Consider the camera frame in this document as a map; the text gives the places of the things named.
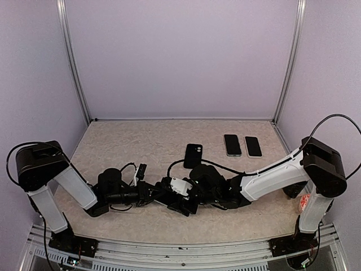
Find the dark phone case underneath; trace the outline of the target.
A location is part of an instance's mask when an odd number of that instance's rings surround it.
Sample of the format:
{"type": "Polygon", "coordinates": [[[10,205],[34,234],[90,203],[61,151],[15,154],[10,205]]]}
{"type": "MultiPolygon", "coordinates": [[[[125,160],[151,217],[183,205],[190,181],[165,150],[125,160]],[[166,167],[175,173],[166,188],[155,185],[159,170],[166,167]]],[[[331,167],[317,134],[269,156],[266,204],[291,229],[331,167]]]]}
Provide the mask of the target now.
{"type": "Polygon", "coordinates": [[[186,169],[194,169],[194,167],[201,164],[202,159],[202,145],[189,143],[186,146],[183,167],[186,169]]]}

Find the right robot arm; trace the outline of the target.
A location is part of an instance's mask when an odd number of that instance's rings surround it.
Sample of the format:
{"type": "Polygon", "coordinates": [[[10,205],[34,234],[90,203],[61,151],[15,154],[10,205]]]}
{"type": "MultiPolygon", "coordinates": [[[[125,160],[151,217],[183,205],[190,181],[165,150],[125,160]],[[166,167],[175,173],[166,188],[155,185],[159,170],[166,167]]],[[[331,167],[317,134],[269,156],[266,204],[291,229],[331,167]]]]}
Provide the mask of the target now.
{"type": "Polygon", "coordinates": [[[224,210],[238,209],[280,189],[294,198],[308,182],[312,182],[310,199],[297,218],[294,234],[288,239],[291,249],[303,249],[315,237],[334,199],[346,191],[348,179],[357,172],[353,170],[346,175],[340,153],[314,138],[321,124],[337,117],[357,126],[344,114],[328,115],[317,123],[309,136],[302,139],[299,148],[257,171],[234,171],[233,178],[225,179],[218,172],[221,165],[196,159],[188,178],[166,176],[172,193],[167,207],[185,216],[195,214],[201,204],[224,210]]]}

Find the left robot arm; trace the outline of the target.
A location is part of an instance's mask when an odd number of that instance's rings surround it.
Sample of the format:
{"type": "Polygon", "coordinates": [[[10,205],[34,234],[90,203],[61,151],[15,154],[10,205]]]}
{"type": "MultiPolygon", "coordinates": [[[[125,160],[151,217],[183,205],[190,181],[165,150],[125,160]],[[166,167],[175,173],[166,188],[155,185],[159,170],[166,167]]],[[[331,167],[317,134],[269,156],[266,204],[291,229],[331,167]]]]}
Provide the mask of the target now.
{"type": "Polygon", "coordinates": [[[122,172],[116,168],[106,169],[98,176],[97,184],[92,185],[57,141],[21,143],[8,154],[15,155],[17,169],[17,179],[10,180],[24,190],[44,223],[57,234],[57,242],[67,251],[75,250],[79,239],[70,232],[70,223],[55,201],[49,182],[56,182],[91,217],[107,213],[114,204],[145,206],[166,193],[162,187],[141,180],[144,164],[136,168],[132,185],[122,180],[122,172]]]}

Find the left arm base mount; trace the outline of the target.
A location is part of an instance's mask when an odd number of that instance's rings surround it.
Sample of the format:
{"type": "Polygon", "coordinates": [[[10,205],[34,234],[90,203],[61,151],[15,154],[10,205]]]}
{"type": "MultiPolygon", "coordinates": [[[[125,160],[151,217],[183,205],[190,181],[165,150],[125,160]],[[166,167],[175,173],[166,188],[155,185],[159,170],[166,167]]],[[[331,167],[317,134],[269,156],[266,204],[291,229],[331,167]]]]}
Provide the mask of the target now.
{"type": "Polygon", "coordinates": [[[95,257],[98,240],[75,235],[70,225],[59,232],[51,232],[49,247],[78,256],[95,257]]]}

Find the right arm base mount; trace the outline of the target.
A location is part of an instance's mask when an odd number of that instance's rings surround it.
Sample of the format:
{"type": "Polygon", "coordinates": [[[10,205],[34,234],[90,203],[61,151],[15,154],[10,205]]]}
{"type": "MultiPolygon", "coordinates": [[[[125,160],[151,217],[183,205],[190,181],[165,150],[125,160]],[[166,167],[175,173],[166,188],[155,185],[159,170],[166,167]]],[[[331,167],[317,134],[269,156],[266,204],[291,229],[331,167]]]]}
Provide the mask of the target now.
{"type": "Polygon", "coordinates": [[[273,257],[309,250],[317,247],[318,244],[319,241],[316,238],[316,232],[311,234],[302,233],[297,225],[293,234],[269,240],[273,257]]]}

